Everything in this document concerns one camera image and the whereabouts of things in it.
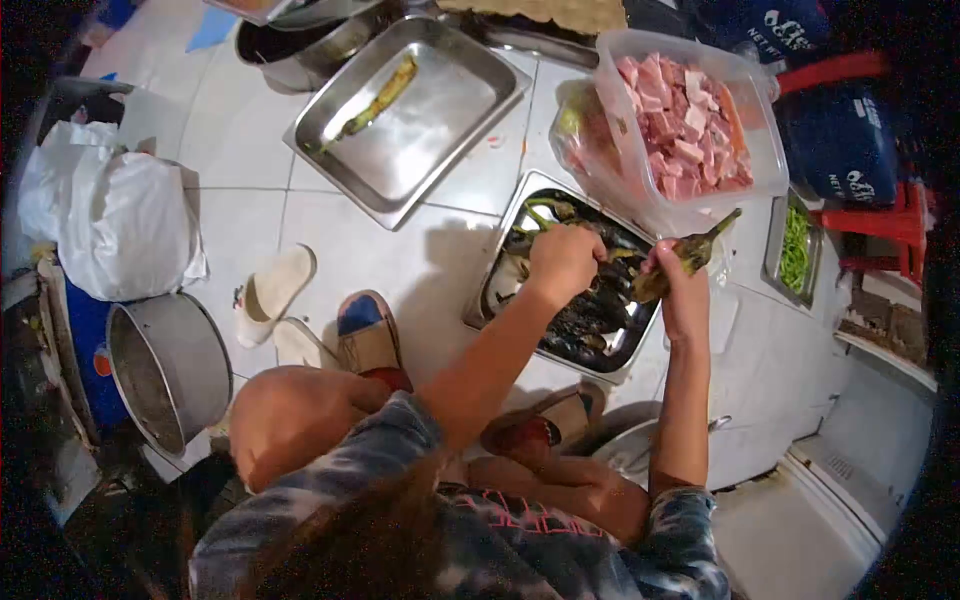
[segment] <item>person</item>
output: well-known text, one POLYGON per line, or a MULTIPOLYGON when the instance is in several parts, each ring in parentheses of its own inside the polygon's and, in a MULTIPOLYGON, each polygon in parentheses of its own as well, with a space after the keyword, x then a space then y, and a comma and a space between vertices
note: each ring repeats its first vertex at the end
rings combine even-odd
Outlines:
MULTIPOLYGON (((507 456, 456 458, 497 418, 550 321, 606 259, 594 232, 557 225, 537 237, 516 296, 415 393, 374 292, 338 314, 343 371, 280 367, 244 386, 230 444, 255 495, 196 546, 192 597, 729 597, 704 488, 708 284, 703 271, 684 271, 673 243, 658 242, 642 265, 659 265, 671 285, 649 494, 605 465, 558 457, 536 436, 507 456)), ((581 400, 589 413, 590 398, 581 400)), ((501 441, 531 428, 506 430, 501 441)))

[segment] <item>sandal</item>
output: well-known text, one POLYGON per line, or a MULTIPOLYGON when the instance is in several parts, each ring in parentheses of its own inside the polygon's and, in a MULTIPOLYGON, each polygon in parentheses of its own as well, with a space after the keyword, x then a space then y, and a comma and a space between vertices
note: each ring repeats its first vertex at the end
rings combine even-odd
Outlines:
POLYGON ((540 440, 562 452, 594 429, 607 406, 607 395, 594 383, 555 392, 530 408, 501 415, 480 434, 480 445, 495 456, 531 440, 540 440))
POLYGON ((316 369, 340 370, 337 357, 317 339, 300 319, 287 317, 274 329, 276 358, 281 365, 306 365, 316 369))
POLYGON ((382 296, 364 290, 344 300, 337 311, 337 335, 337 358, 346 371, 384 379, 394 389, 410 387, 394 314, 382 296))
POLYGON ((313 251, 297 244, 275 258, 268 269, 254 273, 233 290, 233 315, 240 346, 255 348, 266 342, 290 303, 316 272, 317 257, 313 251))

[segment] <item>raw pork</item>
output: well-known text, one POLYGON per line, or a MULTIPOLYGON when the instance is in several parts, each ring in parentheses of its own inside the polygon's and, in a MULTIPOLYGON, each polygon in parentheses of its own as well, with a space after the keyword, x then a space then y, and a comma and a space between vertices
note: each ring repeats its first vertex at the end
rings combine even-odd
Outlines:
POLYGON ((664 197, 681 201, 754 184, 750 154, 722 83, 659 53, 644 61, 624 57, 616 68, 664 197))

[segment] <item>cooking pot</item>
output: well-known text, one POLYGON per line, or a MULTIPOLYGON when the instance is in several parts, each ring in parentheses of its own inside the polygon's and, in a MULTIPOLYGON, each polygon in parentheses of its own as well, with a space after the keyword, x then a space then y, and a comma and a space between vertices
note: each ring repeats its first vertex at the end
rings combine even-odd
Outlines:
POLYGON ((244 22, 236 53, 241 62, 292 91, 316 90, 401 16, 399 4, 386 0, 346 20, 297 31, 244 22))
POLYGON ((343 21, 380 4, 381 0, 314 0, 281 14, 270 26, 284 32, 301 31, 343 21))
POLYGON ((163 456, 182 456, 227 411, 227 353, 209 317, 185 294, 114 304, 107 355, 133 422, 163 456))

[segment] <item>shirt sleeve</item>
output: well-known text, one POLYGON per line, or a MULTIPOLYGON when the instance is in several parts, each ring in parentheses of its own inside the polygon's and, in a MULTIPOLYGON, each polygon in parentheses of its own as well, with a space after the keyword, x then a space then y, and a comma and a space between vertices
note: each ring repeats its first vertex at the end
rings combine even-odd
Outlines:
POLYGON ((710 531, 715 507, 712 494, 704 488, 677 488, 654 500, 644 539, 634 551, 621 552, 645 597, 730 597, 730 584, 717 563, 710 531))
POLYGON ((340 445, 223 515, 190 560, 191 597, 232 597, 253 557, 321 506, 336 506, 373 481, 397 475, 437 448, 440 426, 409 394, 396 392, 340 445))

